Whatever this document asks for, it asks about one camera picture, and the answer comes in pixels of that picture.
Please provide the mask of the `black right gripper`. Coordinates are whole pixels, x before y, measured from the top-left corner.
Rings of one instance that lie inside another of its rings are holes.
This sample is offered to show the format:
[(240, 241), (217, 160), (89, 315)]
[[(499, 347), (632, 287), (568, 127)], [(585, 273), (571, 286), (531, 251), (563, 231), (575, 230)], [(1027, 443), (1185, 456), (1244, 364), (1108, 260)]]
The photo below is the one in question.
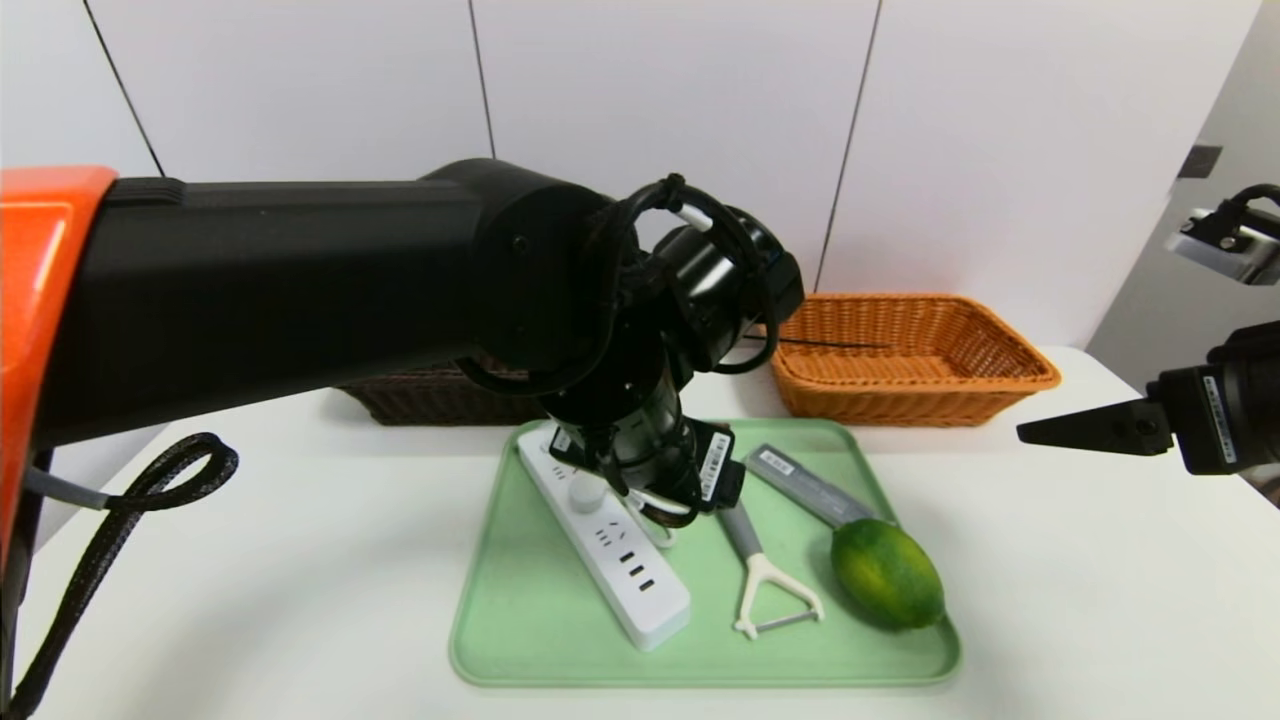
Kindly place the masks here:
[(1279, 323), (1234, 331), (1204, 361), (1161, 372), (1147, 398), (1018, 425), (1027, 445), (1156, 456), (1178, 438), (1192, 475), (1279, 462)]

